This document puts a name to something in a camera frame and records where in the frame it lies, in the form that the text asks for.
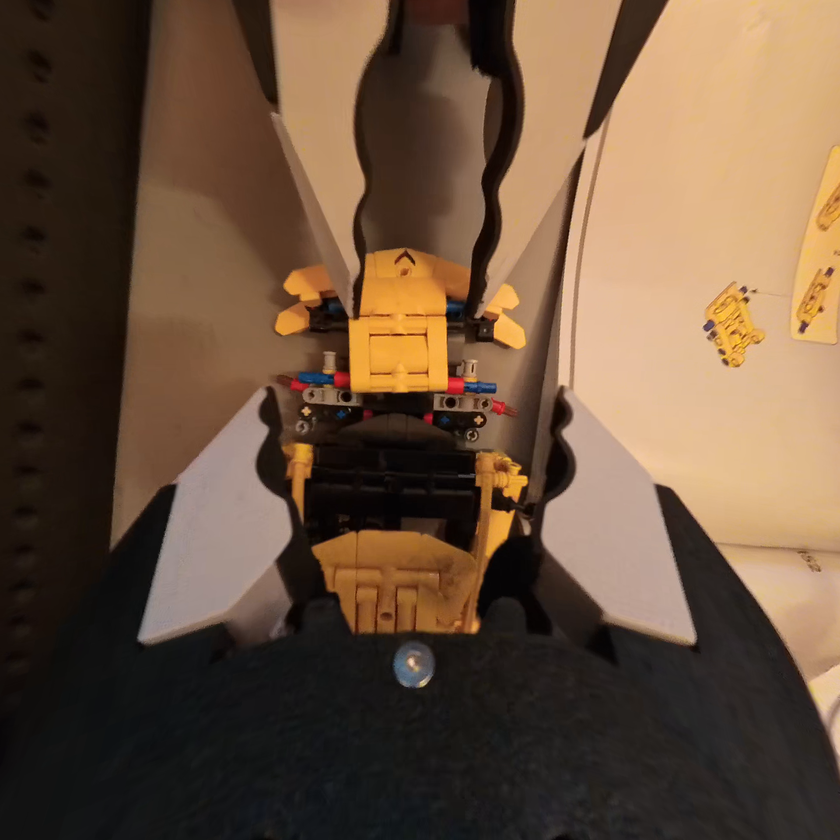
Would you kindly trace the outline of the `black dotted rubber mat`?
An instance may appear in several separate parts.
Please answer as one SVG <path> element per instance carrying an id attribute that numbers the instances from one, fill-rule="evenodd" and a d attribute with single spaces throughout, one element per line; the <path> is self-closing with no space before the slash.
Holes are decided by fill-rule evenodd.
<path id="1" fill-rule="evenodd" d="M 1 2 L 2 725 L 109 546 L 151 2 Z"/>

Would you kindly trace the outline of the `yellow brick model car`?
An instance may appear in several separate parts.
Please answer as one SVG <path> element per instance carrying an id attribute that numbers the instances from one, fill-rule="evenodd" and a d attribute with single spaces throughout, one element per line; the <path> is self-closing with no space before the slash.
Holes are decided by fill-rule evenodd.
<path id="1" fill-rule="evenodd" d="M 360 316 L 369 277 L 443 281 L 445 392 L 351 391 L 349 323 Z M 325 350 L 320 370 L 279 374 L 276 383 L 300 401 L 284 447 L 290 494 L 350 630 L 474 633 L 487 568 L 511 535 L 529 478 L 509 455 L 476 447 L 490 416 L 518 410 L 479 378 L 476 360 L 457 360 L 449 345 L 471 338 L 523 349 L 523 328 L 508 315 L 517 292 L 502 285 L 489 315 L 471 317 L 469 270 L 411 248 L 364 258 L 352 317 L 325 266 L 292 271 L 284 288 L 297 303 L 278 314 L 276 333 L 341 332 L 348 340 L 346 361 Z"/>

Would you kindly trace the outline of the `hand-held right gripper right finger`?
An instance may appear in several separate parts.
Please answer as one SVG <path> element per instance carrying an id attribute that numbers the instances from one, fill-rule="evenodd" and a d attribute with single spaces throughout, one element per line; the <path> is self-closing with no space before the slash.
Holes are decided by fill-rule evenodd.
<path id="1" fill-rule="evenodd" d="M 570 473 L 544 500 L 536 536 L 601 620 L 685 647 L 697 642 L 675 552 L 646 469 L 568 387 L 556 432 Z"/>

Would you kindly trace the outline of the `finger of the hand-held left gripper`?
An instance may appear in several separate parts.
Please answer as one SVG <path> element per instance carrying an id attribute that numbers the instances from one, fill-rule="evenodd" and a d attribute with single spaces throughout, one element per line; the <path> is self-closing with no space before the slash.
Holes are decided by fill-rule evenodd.
<path id="1" fill-rule="evenodd" d="M 271 1 L 273 121 L 314 240 L 345 311 L 356 310 L 367 187 L 356 139 L 364 74 L 390 24 L 388 1 Z"/>
<path id="2" fill-rule="evenodd" d="M 469 2 L 471 57 L 500 84 L 481 177 L 485 220 L 466 310 L 482 313 L 518 263 L 583 147 L 619 1 Z"/>

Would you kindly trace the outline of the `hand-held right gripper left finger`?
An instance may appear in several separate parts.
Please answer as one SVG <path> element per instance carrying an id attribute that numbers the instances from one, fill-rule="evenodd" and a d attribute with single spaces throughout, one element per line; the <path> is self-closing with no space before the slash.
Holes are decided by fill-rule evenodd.
<path id="1" fill-rule="evenodd" d="M 277 560 L 292 517 L 258 473 L 265 445 L 280 455 L 272 388 L 259 389 L 178 476 L 138 641 L 160 644 L 224 625 L 237 644 L 263 644 L 291 608 Z"/>

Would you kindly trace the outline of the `open instruction booklet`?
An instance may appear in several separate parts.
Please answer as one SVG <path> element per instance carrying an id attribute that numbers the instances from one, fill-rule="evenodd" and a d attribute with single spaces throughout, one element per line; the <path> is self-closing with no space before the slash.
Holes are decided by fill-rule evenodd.
<path id="1" fill-rule="evenodd" d="M 673 489 L 838 707 L 838 343 L 791 335 L 839 3 L 668 2 L 588 143 L 560 380 Z"/>

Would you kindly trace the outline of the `yellow brick hood panel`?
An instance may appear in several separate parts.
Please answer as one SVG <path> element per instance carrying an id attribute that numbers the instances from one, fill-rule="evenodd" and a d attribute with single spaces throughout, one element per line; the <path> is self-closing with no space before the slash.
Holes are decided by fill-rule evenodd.
<path id="1" fill-rule="evenodd" d="M 349 323 L 351 391 L 445 392 L 446 309 L 441 280 L 409 276 L 365 279 L 360 316 Z"/>

